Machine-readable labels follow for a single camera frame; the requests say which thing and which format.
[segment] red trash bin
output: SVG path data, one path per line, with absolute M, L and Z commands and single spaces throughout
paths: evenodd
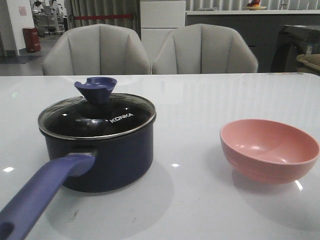
M 38 29 L 35 27 L 24 27 L 22 29 L 25 42 L 25 48 L 28 53 L 40 51 L 40 41 L 38 37 Z

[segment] gray appliance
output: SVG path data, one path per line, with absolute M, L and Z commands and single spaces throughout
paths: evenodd
M 300 54 L 320 54 L 320 25 L 284 25 L 278 34 L 271 72 L 296 72 Z

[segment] wall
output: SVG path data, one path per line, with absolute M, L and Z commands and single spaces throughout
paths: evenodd
M 0 0 L 0 32 L 6 51 L 16 51 L 15 38 L 10 23 L 7 0 Z
M 15 40 L 16 54 L 19 54 L 19 50 L 26 47 L 23 28 L 34 27 L 34 20 L 32 18 L 32 11 L 29 0 L 7 0 L 8 12 L 10 16 L 13 37 Z M 26 16 L 21 16 L 19 7 L 25 7 Z

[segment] pot handle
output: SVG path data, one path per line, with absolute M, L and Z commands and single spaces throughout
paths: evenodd
M 95 157 L 70 154 L 47 162 L 0 212 L 0 240 L 23 240 L 67 177 L 91 169 Z

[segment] chair backrest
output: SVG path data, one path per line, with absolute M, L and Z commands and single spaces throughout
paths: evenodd
M 258 61 L 234 29 L 209 24 L 176 28 L 152 63 L 153 74 L 256 73 Z
M 139 36 L 129 28 L 94 24 L 66 31 L 42 64 L 43 75 L 151 74 Z

